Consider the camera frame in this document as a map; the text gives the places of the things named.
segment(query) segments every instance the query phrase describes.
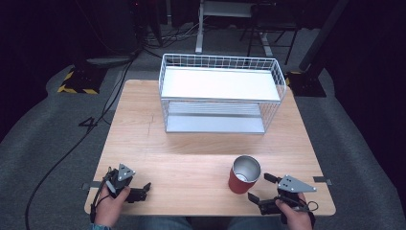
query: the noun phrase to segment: cable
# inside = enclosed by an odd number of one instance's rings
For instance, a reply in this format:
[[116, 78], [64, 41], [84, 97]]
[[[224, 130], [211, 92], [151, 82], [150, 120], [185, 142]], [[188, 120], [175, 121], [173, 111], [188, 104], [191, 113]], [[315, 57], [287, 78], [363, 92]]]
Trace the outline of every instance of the cable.
[[319, 209], [319, 204], [318, 204], [318, 203], [316, 203], [315, 201], [308, 201], [308, 203], [307, 203], [307, 207], [309, 207], [311, 203], [316, 204], [316, 207], [315, 207], [314, 209], [309, 209], [309, 210], [310, 210], [310, 212], [313, 212], [313, 211], [316, 211], [316, 210], [318, 210], [318, 209]]
[[105, 198], [109, 197], [110, 195], [107, 195], [105, 197], [103, 197], [101, 200], [98, 201], [98, 198], [102, 192], [102, 188], [104, 186], [104, 184], [110, 180], [111, 178], [111, 167], [108, 167], [108, 172], [105, 174], [105, 176], [102, 178], [101, 181], [101, 185], [98, 188], [98, 191], [95, 194], [95, 197], [93, 199], [93, 202], [90, 204], [90, 222], [94, 223], [95, 222], [95, 218], [96, 218], [96, 208], [98, 207], [98, 205], [100, 204], [100, 202], [102, 202], [102, 200], [104, 200]]
[[109, 61], [106, 63], [96, 63], [96, 62], [92, 63], [92, 60], [94, 61], [95, 58], [87, 59], [87, 61], [89, 63], [91, 63], [92, 65], [96, 66], [96, 68], [109, 69], [109, 68], [117, 67], [120, 65], [128, 64], [131, 61], [131, 59], [132, 59], [132, 56], [128, 56], [128, 58], [124, 59], [124, 60]]
[[[203, 19], [203, 22], [208, 19], [209, 16], [205, 17]], [[186, 40], [192, 36], [197, 36], [197, 34], [188, 34], [190, 33], [193, 29], [199, 26], [199, 23], [193, 25], [192, 27], [188, 29], [184, 29], [182, 32], [180, 29], [177, 29], [177, 32], [175, 34], [170, 34], [173, 32], [173, 30], [170, 30], [168, 34], [165, 36], [162, 36], [163, 38], [163, 45], [156, 45], [156, 44], [149, 44], [150, 41], [156, 41], [156, 38], [147, 38], [146, 42], [144, 42], [144, 46], [147, 46], [150, 49], [159, 49], [159, 48], [168, 48], [170, 45], [172, 45], [176, 41], [183, 41]]]
[[96, 204], [96, 208], [98, 208], [99, 204], [102, 203], [102, 201], [106, 198], [110, 197], [110, 195], [106, 195], [105, 197], [99, 199], [98, 203]]
[[[126, 75], [128, 69], [129, 69], [129, 66], [131, 66], [131, 64], [133, 63], [133, 61], [135, 60], [135, 58], [136, 58], [137, 56], [138, 56], [138, 55], [136, 54], [136, 55], [133, 57], [133, 59], [126, 65], [126, 67], [125, 67], [125, 72], [124, 72], [124, 74], [123, 74], [123, 76], [122, 76], [122, 79], [124, 79], [124, 77], [125, 77], [125, 75]], [[122, 80], [118, 92], [120, 92], [120, 89], [122, 88], [123, 84], [124, 84], [124, 81]], [[47, 173], [45, 173], [45, 175], [42, 177], [42, 179], [39, 181], [39, 183], [35, 186], [35, 188], [34, 188], [32, 194], [31, 194], [31, 196], [30, 196], [30, 199], [29, 199], [29, 201], [27, 202], [26, 210], [25, 210], [25, 213], [24, 213], [24, 220], [25, 220], [25, 225], [26, 225], [26, 229], [27, 229], [27, 230], [30, 230], [30, 222], [29, 222], [30, 206], [31, 206], [31, 203], [32, 203], [33, 200], [34, 200], [35, 194], [36, 194], [36, 192], [38, 191], [38, 189], [41, 187], [41, 185], [44, 183], [44, 181], [48, 178], [48, 176], [51, 174], [51, 172], [52, 172], [72, 151], [75, 150], [75, 148], [89, 135], [89, 133], [93, 130], [93, 128], [95, 128], [95, 126], [98, 124], [98, 122], [99, 122], [101, 119], [103, 119], [104, 115], [107, 113], [107, 111], [111, 108], [111, 106], [113, 105], [113, 103], [114, 103], [114, 102], [116, 101], [116, 99], [118, 98], [118, 95], [119, 95], [119, 93], [116, 94], [116, 96], [115, 96], [114, 99], [113, 99], [113, 102], [111, 102], [111, 104], [110, 104], [109, 107], [107, 107], [107, 108], [105, 109], [105, 105], [104, 105], [103, 112], [102, 112], [100, 118], [96, 121], [96, 123], [94, 123], [93, 126], [90, 126], [90, 127], [88, 128], [88, 130], [86, 131], [86, 133], [74, 144], [74, 146], [73, 146], [72, 148], [70, 148], [70, 149], [52, 166], [52, 168], [50, 168], [50, 169], [47, 171]]]
[[162, 57], [161, 57], [161, 56], [159, 56], [159, 55], [157, 55], [157, 54], [155, 54], [155, 53], [153, 53], [153, 52], [151, 52], [151, 51], [147, 50], [146, 48], [144, 48], [144, 51], [145, 51], [145, 52], [147, 52], [149, 55], [151, 55], [151, 56], [153, 56], [153, 57], [156, 57], [156, 58], [162, 59]]
[[90, 28], [92, 29], [93, 33], [95, 34], [96, 38], [98, 39], [98, 41], [99, 41], [107, 50], [109, 50], [110, 52], [112, 52], [112, 53], [114, 53], [114, 54], [116, 54], [116, 55], [133, 55], [134, 53], [136, 53], [136, 52], [139, 50], [139, 47], [137, 47], [133, 52], [130, 52], [130, 53], [120, 53], [120, 52], [117, 52], [117, 51], [111, 49], [111, 48], [110, 48], [108, 45], [106, 45], [106, 44], [104, 43], [104, 41], [100, 38], [100, 36], [99, 36], [99, 34], [97, 33], [95, 27], [92, 25], [92, 23], [91, 23], [89, 17], [88, 17], [88, 16], [86, 15], [86, 13], [84, 12], [83, 7], [80, 5], [80, 3], [78, 2], [78, 0], [75, 0], [75, 2], [76, 2], [76, 4], [78, 5], [81, 14], [83, 14], [84, 18], [86, 19], [87, 23], [89, 24]]
[[131, 66], [132, 62], [134, 61], [134, 59], [132, 59], [132, 60], [124, 67], [124, 69], [123, 69], [123, 71], [122, 71], [122, 77], [121, 77], [121, 78], [119, 79], [119, 81], [114, 85], [114, 88], [113, 88], [113, 90], [111, 91], [110, 96], [108, 97], [108, 99], [111, 98], [111, 95], [112, 95], [113, 92], [116, 90], [117, 85], [120, 84], [120, 87], [117, 89], [116, 96], [114, 97], [113, 101], [110, 103], [110, 106], [106, 108], [107, 103], [108, 103], [108, 100], [107, 100], [107, 101], [105, 102], [105, 104], [104, 104], [104, 107], [103, 107], [103, 110], [102, 110], [102, 113], [101, 113], [101, 118], [102, 118], [108, 125], [110, 125], [110, 126], [111, 126], [111, 123], [107, 122], [107, 121], [104, 119], [104, 115], [107, 113], [107, 111], [111, 108], [111, 106], [113, 105], [113, 103], [116, 102], [117, 98], [119, 97], [120, 91], [121, 91], [121, 89], [122, 89], [122, 87], [123, 87], [123, 85], [124, 85], [125, 76], [126, 76], [126, 74], [127, 74], [127, 72], [128, 72], [129, 67]]

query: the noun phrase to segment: gray carpet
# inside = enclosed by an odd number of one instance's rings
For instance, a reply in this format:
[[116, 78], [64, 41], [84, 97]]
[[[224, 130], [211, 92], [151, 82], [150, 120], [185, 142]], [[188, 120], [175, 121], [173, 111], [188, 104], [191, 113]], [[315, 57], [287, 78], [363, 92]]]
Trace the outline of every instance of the gray carpet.
[[[318, 31], [300, 31], [292, 57], [282, 71], [298, 70]], [[205, 33], [204, 55], [245, 56], [248, 39], [238, 41], [241, 30]], [[193, 54], [195, 36], [173, 43], [164, 53]], [[283, 63], [286, 50], [273, 49]], [[252, 56], [263, 57], [260, 47]], [[126, 79], [157, 80], [161, 60], [143, 52], [129, 68]], [[57, 93], [71, 66], [47, 84], [48, 98], [31, 109], [0, 144], [0, 229], [24, 229], [24, 212], [30, 195], [45, 173], [86, 133], [78, 126], [89, 117], [99, 118], [123, 67], [111, 68], [99, 95]], [[325, 71], [320, 81], [326, 98], [296, 98], [313, 148], [326, 178], [337, 212], [317, 218], [315, 229], [406, 229], [396, 189], [375, 161], [362, 135], [334, 97], [333, 83]], [[114, 108], [105, 115], [112, 121]], [[103, 121], [56, 167], [39, 188], [30, 209], [31, 229], [86, 229], [83, 210], [89, 182], [102, 153], [109, 125]], [[196, 229], [217, 229], [224, 218], [194, 218]], [[117, 229], [135, 229], [137, 219], [122, 217]]]

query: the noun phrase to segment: wire rack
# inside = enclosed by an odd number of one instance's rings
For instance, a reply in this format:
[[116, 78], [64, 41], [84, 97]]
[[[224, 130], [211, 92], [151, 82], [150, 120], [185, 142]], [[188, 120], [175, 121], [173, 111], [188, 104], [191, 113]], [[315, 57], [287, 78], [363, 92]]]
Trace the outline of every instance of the wire rack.
[[264, 133], [285, 91], [273, 58], [163, 56], [159, 92], [166, 132]]

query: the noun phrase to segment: red cup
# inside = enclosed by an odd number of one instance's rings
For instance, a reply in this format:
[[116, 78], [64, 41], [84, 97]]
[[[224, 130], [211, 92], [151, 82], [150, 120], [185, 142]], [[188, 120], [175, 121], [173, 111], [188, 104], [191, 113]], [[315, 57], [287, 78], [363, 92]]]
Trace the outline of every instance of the red cup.
[[230, 170], [229, 187], [236, 194], [246, 193], [260, 177], [260, 165], [248, 155], [239, 156]]

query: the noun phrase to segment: wooden table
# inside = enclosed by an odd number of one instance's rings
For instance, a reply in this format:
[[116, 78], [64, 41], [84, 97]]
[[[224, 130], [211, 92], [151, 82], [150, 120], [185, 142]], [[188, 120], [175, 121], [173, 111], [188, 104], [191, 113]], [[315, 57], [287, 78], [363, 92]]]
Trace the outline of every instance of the wooden table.
[[[315, 201], [318, 216], [335, 213], [326, 183], [304, 123], [288, 89], [264, 134], [165, 133], [156, 80], [128, 80], [114, 116], [94, 177], [101, 181], [109, 166], [127, 165], [136, 174], [130, 184], [142, 188], [152, 183], [147, 201], [124, 206], [126, 215], [260, 216], [247, 194], [230, 191], [228, 178], [233, 161], [242, 154], [255, 157], [263, 173], [290, 174], [317, 188], [306, 193]], [[97, 189], [85, 204], [89, 213]], [[277, 186], [259, 179], [250, 193], [260, 199], [277, 195]]]

